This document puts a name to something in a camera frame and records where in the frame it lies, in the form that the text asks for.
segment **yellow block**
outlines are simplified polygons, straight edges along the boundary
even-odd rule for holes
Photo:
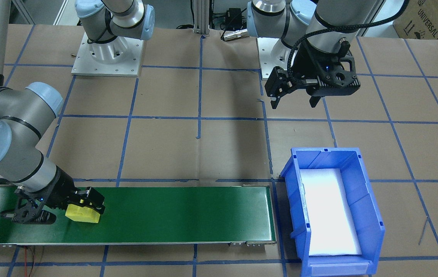
[[[69,204],[65,216],[73,221],[98,223],[99,216],[101,215],[89,207],[79,207],[77,205]]]

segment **table surface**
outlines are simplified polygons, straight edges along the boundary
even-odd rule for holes
[[[291,147],[359,147],[386,235],[376,276],[438,277],[438,40],[361,37],[361,88],[316,108],[297,91],[272,110],[256,40],[156,29],[140,77],[73,77],[82,27],[11,25],[6,85],[65,99],[38,144],[77,186],[265,185],[278,244],[35,247],[35,276],[299,276],[286,186]],[[418,244],[426,224],[421,244]],[[31,251],[0,248],[0,276]]]

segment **green conveyor belt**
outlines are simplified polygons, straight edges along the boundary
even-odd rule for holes
[[[0,212],[15,206],[14,187],[0,187]],[[275,242],[268,187],[97,188],[106,211],[99,223],[22,225],[0,217],[3,244],[189,244]]]

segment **blue plastic bin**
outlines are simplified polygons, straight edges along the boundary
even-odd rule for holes
[[[293,232],[301,276],[342,276],[375,274],[385,227],[371,189],[359,149],[293,148],[291,159],[281,172],[286,180]],[[310,256],[312,230],[301,182],[301,169],[339,169],[346,199],[353,217],[361,255]]]

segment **white foam insert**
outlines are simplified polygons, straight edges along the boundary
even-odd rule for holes
[[[310,256],[360,255],[339,169],[300,170],[311,225]]]

